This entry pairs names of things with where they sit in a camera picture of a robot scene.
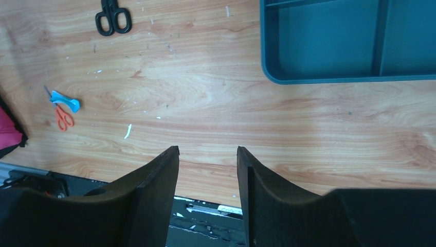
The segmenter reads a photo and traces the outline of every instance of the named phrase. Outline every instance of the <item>wood grain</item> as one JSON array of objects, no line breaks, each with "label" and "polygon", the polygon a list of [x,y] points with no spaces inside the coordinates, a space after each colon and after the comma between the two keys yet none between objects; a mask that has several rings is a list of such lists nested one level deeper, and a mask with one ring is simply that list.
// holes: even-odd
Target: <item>wood grain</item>
[{"label": "wood grain", "polygon": [[[176,194],[239,206],[241,145],[316,193],[436,188],[435,81],[276,85],[258,1],[119,1],[134,25],[110,37],[92,2],[0,0],[0,94],[30,138],[3,162],[112,181],[179,145]],[[43,85],[82,102],[66,133]]]}]

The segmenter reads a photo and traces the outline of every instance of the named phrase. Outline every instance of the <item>black scissors handle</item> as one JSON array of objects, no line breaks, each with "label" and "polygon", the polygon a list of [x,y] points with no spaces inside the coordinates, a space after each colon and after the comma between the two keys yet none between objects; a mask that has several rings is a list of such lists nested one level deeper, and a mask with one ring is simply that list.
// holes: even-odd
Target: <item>black scissors handle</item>
[{"label": "black scissors handle", "polygon": [[[96,14],[96,25],[98,32],[103,36],[110,36],[115,31],[117,33],[126,33],[132,29],[132,18],[130,13],[125,8],[119,8],[117,0],[101,0],[102,12]],[[120,28],[118,24],[118,15],[124,14],[126,18],[126,25],[124,28]],[[101,25],[101,19],[105,17],[109,22],[109,30],[103,30]]]}]

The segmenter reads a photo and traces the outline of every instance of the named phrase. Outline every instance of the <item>orange scissors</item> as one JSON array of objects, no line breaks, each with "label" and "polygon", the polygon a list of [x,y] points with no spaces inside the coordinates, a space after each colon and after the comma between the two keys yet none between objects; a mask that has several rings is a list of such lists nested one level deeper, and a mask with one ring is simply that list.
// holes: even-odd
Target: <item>orange scissors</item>
[{"label": "orange scissors", "polygon": [[[51,93],[46,86],[44,86],[45,91],[48,94],[48,98],[51,99]],[[61,131],[67,131],[68,127],[74,126],[74,120],[71,115],[66,113],[58,104],[53,103],[54,113],[56,114],[56,122],[58,123],[58,127]]]}]

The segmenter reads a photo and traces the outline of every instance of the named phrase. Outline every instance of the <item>blue plastic piece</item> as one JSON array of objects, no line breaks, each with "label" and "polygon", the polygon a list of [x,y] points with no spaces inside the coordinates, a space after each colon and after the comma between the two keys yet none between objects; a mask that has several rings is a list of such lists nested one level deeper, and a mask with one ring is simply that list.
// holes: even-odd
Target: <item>blue plastic piece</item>
[{"label": "blue plastic piece", "polygon": [[78,100],[63,96],[56,91],[51,91],[50,101],[56,104],[62,103],[67,105],[73,113],[76,113],[80,109],[80,102]]},{"label": "blue plastic piece", "polygon": [[260,0],[278,84],[436,79],[434,0]]}]

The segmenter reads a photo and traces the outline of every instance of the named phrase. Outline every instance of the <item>orange scissors handle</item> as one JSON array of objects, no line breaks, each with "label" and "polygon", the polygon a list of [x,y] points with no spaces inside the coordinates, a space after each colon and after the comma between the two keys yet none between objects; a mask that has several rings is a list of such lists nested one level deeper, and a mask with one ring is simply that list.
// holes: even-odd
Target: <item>orange scissors handle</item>
[{"label": "orange scissors handle", "polygon": [[56,113],[56,121],[58,122],[58,127],[61,131],[67,131],[68,127],[74,126],[74,120],[71,115],[64,112],[64,110],[58,105],[54,109]]}]

